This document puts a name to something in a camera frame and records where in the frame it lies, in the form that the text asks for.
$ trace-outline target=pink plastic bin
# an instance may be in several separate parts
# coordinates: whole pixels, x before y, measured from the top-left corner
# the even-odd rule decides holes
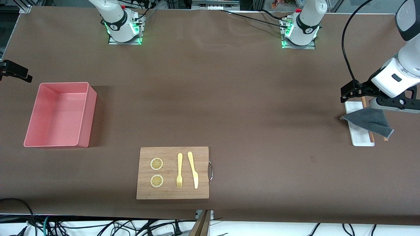
[[[96,95],[87,82],[40,84],[24,146],[88,147]]]

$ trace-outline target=wooden stick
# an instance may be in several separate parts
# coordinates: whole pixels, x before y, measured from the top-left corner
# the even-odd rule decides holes
[[[366,108],[366,107],[368,107],[368,105],[366,104],[366,99],[365,99],[365,97],[361,97],[361,99],[362,99],[362,105],[363,105],[363,108]],[[373,143],[373,142],[375,142],[375,138],[373,137],[373,133],[372,132],[369,132],[369,138],[370,138],[370,141]]]

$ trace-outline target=yellow plastic knife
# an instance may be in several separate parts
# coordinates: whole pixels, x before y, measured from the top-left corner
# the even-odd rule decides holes
[[[191,165],[192,170],[192,177],[194,177],[194,188],[198,188],[198,173],[194,169],[194,158],[192,156],[192,152],[188,152],[188,160]]]

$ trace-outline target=metal handle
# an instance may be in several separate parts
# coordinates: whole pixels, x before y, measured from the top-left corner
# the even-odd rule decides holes
[[[210,181],[213,179],[213,164],[211,163],[210,159],[209,159],[209,164],[211,166],[211,176],[210,176],[210,179],[209,179],[209,184],[210,184]]]

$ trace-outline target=wooden cutting board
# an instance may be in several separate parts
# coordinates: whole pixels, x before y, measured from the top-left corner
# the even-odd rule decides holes
[[[194,167],[198,173],[198,188],[194,188],[191,165],[187,153],[194,156]],[[182,188],[176,187],[178,176],[178,153],[183,154]],[[150,162],[154,158],[163,161],[163,167],[153,170]],[[208,199],[209,198],[209,148],[208,147],[142,147],[140,149],[137,199]],[[163,177],[162,186],[150,184],[154,175]]]

